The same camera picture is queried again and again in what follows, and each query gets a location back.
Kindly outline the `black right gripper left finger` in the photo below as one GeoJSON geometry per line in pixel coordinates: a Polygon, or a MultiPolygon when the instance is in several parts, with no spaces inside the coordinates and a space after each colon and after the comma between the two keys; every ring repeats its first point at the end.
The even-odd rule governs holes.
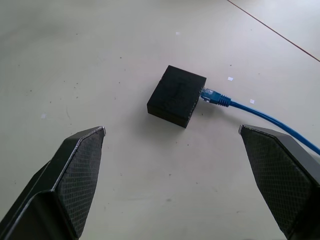
{"type": "Polygon", "coordinates": [[[79,240],[96,192],[103,126],[66,138],[0,222],[0,240],[79,240]]]}

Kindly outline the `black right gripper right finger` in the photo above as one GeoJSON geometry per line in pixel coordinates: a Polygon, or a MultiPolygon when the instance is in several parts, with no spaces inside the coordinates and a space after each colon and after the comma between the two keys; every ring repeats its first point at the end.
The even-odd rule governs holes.
{"type": "Polygon", "coordinates": [[[320,163],[291,136],[241,125],[256,185],[287,240],[320,240],[320,163]]]}

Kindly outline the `black rectangular box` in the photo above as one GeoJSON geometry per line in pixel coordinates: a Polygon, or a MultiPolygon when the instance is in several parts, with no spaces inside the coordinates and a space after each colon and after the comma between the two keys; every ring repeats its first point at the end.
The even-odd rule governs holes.
{"type": "Polygon", "coordinates": [[[169,65],[147,102],[147,112],[186,128],[206,80],[206,77],[169,65]]]}

